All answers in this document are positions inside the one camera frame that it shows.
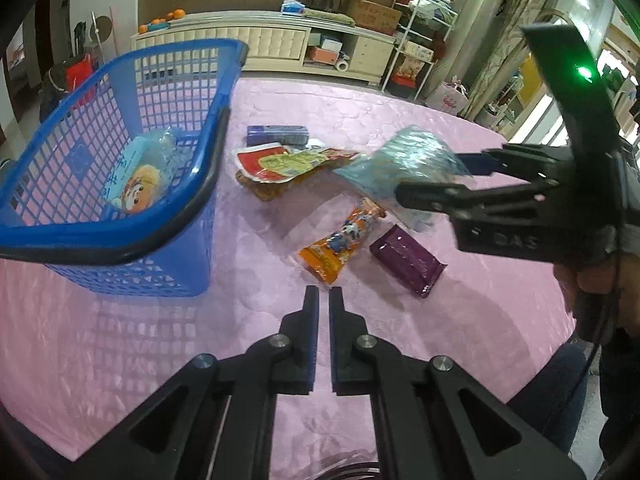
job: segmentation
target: curtain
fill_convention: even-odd
[[[546,0],[509,0],[506,8],[504,26],[500,32],[500,37],[496,42],[496,47],[484,67],[480,71],[478,79],[471,87],[469,93],[469,104],[462,113],[462,117],[473,120],[479,105],[479,100],[486,86],[498,73],[500,67],[509,54],[522,40],[520,27],[533,23]]]

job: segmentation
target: metal storage rack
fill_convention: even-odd
[[[449,38],[449,34],[451,33],[451,31],[453,30],[453,28],[456,25],[456,20],[458,19],[458,13],[454,12],[453,10],[451,10],[449,8],[447,8],[446,4],[444,3],[444,0],[420,0],[420,2],[418,2],[418,4],[415,6],[413,12],[411,13],[411,17],[409,18],[409,22],[407,23],[407,26],[405,27],[404,25],[398,24],[398,29],[402,30],[403,34],[402,34],[402,37],[399,40],[396,39],[396,44],[394,45],[395,54],[392,57],[391,64],[389,65],[388,69],[386,70],[385,82],[382,85],[382,91],[383,92],[385,91],[386,85],[388,84],[389,79],[391,78],[391,71],[393,70],[393,67],[396,65],[396,62],[398,61],[398,57],[400,56],[400,54],[404,54],[406,56],[410,56],[410,54],[407,54],[407,53],[404,52],[404,48],[405,48],[405,46],[407,44],[407,41],[409,41],[408,40],[409,35],[412,34],[414,36],[418,36],[419,38],[423,38],[424,40],[433,42],[433,38],[427,38],[426,36],[420,34],[416,30],[412,30],[412,25],[414,24],[415,18],[417,16],[418,8],[419,8],[420,4],[423,1],[440,4],[440,8],[441,9],[446,9],[446,13],[449,14],[452,17],[451,23],[447,23],[446,21],[441,20],[440,18],[437,18],[435,16],[432,18],[433,21],[441,23],[441,24],[443,24],[443,25],[445,25],[447,27],[447,31],[445,32],[445,35],[444,35],[444,38],[443,38],[443,40],[445,42]],[[411,8],[408,5],[399,4],[396,0],[394,0],[394,2],[393,2],[393,7],[396,7],[398,9],[404,9],[404,10]],[[431,74],[431,70],[433,70],[433,67],[437,63],[437,61],[433,61],[433,60],[430,61],[430,62],[426,61],[426,63],[429,65],[429,69],[427,70],[426,74],[422,78],[422,81],[420,82],[420,86],[418,86],[417,91],[415,92],[413,101],[415,101],[418,98],[418,95],[420,95],[420,92],[424,88],[424,84],[427,82],[427,79],[429,78],[429,76]]]

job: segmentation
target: pink tablecloth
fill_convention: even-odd
[[[480,126],[375,92],[292,80],[244,78],[227,147],[248,124],[306,124],[337,147],[372,152],[417,124],[457,151],[500,145]],[[356,196],[322,174],[261,203],[238,186],[228,154],[218,184],[209,291],[189,300],[99,296],[43,266],[0,261],[0,398],[28,428],[75,458],[193,355],[225,358],[277,331],[319,284],[293,255],[344,221]],[[495,184],[508,182],[494,177]],[[392,225],[387,219],[374,235]],[[405,354],[448,354],[508,400],[572,332],[548,265],[459,253],[446,218],[417,235],[449,264],[420,300],[360,250],[335,285],[369,331]],[[304,478],[348,457],[375,456],[366,398],[331,393],[327,294],[321,287],[316,390],[281,397],[272,478]]]

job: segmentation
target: purple package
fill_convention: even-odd
[[[421,298],[429,295],[447,267],[397,225],[373,242],[369,250]]]

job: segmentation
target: green light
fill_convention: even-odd
[[[579,66],[578,74],[580,74],[583,78],[585,78],[589,83],[593,83],[593,81],[591,80],[591,75],[592,75],[591,70],[589,70],[587,67]]]

